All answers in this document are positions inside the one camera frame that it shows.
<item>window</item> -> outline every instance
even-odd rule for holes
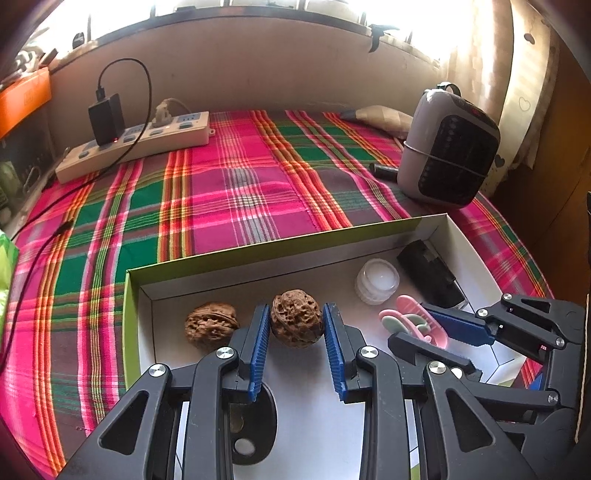
[[[468,0],[456,1],[462,4]],[[458,22],[457,6],[445,8],[435,0],[64,0],[41,24],[37,32],[44,32],[34,44],[44,51],[56,48],[60,59],[72,51],[72,41],[78,33],[83,33],[85,40],[89,34],[96,40],[152,16],[171,14],[178,8],[220,7],[224,3],[307,9],[366,25],[394,25],[399,30],[389,30],[388,35],[434,59],[449,54],[454,25]]]

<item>wall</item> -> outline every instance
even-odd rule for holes
[[[98,75],[119,57],[142,60],[154,107],[177,97],[194,111],[342,111],[385,105],[412,115],[439,68],[389,44],[325,25],[280,18],[213,18],[153,28],[92,50],[51,77],[50,129],[57,152],[93,138],[87,109]],[[143,123],[147,84],[135,64],[103,78],[118,92],[127,126]]]
[[[557,298],[589,291],[586,192],[591,190],[591,84],[561,42],[554,94],[533,170],[520,166],[494,204],[537,261]]]

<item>bed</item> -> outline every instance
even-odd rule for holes
[[[37,263],[0,378],[0,414],[46,478],[60,472],[125,392],[128,269],[441,212],[369,173],[371,162],[399,163],[398,141],[333,113],[216,113],[211,126],[209,145],[124,163],[17,240],[7,327],[35,252],[59,224],[75,220]],[[55,184],[38,208],[83,180]],[[525,246],[484,197],[449,214],[502,291],[551,296]],[[527,361],[516,383],[528,385],[537,369]]]

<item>textured walnut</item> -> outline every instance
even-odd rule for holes
[[[303,290],[277,295],[271,309],[271,329],[288,346],[304,348],[312,345],[324,332],[318,302]]]
[[[185,320],[185,335],[189,342],[210,348],[227,345],[238,328],[234,307],[217,301],[197,307]]]

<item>patterned curtain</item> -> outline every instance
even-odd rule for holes
[[[481,189],[491,196],[510,168],[533,168],[554,90],[556,34],[526,0],[463,0],[456,11],[455,47],[441,73],[499,125],[499,153]]]

